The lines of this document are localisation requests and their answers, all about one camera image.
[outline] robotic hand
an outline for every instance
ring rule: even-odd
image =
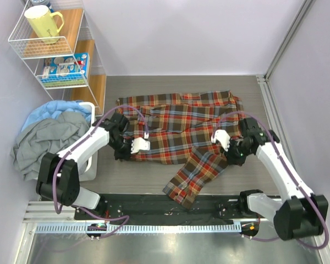
[[[78,141],[67,149],[57,154],[47,153],[43,156],[39,170],[36,192],[44,198],[53,200],[53,174],[58,162],[66,154],[70,155],[62,165],[61,173],[58,174],[56,194],[57,201],[64,206],[84,207],[91,209],[97,215],[104,215],[107,207],[105,199],[79,184],[79,170],[83,164],[100,148],[109,145],[114,149],[115,159],[128,160],[131,154],[140,150],[149,150],[150,143],[143,138],[125,139],[121,133],[126,131],[128,120],[119,113],[112,115],[111,119],[105,119],[91,135],[95,129],[95,122],[89,131]],[[71,149],[83,142],[86,137],[88,144],[81,144],[75,151]]]
[[[328,210],[326,198],[323,195],[315,195],[302,181],[288,162],[274,131],[269,132],[273,136],[280,156],[276,155],[269,137],[258,126],[256,120],[253,118],[242,119],[239,126],[243,139],[233,140],[225,130],[217,130],[212,137],[212,143],[220,142],[229,164],[241,166],[248,155],[256,155],[267,168],[281,196],[280,202],[269,198],[261,190],[243,191],[240,193],[239,199],[240,210],[247,214],[256,212],[267,218],[274,224],[275,230],[282,240],[321,235],[323,233],[321,221],[300,189],[302,188],[311,198],[324,220]],[[279,160],[280,158],[286,162],[294,178],[298,181],[298,185],[293,182]]]

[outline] blue towel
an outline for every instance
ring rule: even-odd
[[[26,122],[24,123],[21,132],[28,127],[30,124],[41,121],[46,118],[57,119],[62,112],[70,111],[81,113],[88,123],[91,122],[92,113],[88,111],[83,106],[80,106],[79,103],[82,101],[50,101],[42,106],[39,106],[37,109],[33,110],[30,115],[27,117]]]

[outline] red plaid cloth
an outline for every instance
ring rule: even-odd
[[[227,165],[226,158],[220,153],[221,147],[211,143],[217,122],[225,113],[243,110],[241,100],[230,91],[123,97],[117,100],[117,105],[136,107],[149,126],[150,151],[133,155],[133,160],[186,163],[163,191],[187,208],[205,183]],[[143,136],[144,124],[136,111],[118,111],[130,120],[126,135]],[[241,136],[238,128],[241,118],[244,118],[241,114],[233,115],[219,128],[238,138]]]

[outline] laundry basket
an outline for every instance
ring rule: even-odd
[[[80,106],[83,106],[87,110],[92,112],[91,125],[95,122],[95,106],[90,102],[79,103]],[[88,165],[86,170],[79,175],[79,181],[84,182],[86,180],[94,180],[97,175],[97,161],[98,161],[98,152],[95,152],[93,156],[88,159]]]

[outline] white wall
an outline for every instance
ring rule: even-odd
[[[264,73],[303,0],[84,0],[108,75]]]
[[[271,78],[294,163],[329,201],[330,0],[315,1]]]
[[[29,112],[49,100],[7,42],[22,8],[0,1],[0,264],[12,262],[27,202],[36,199],[35,183],[23,182],[9,153]]]

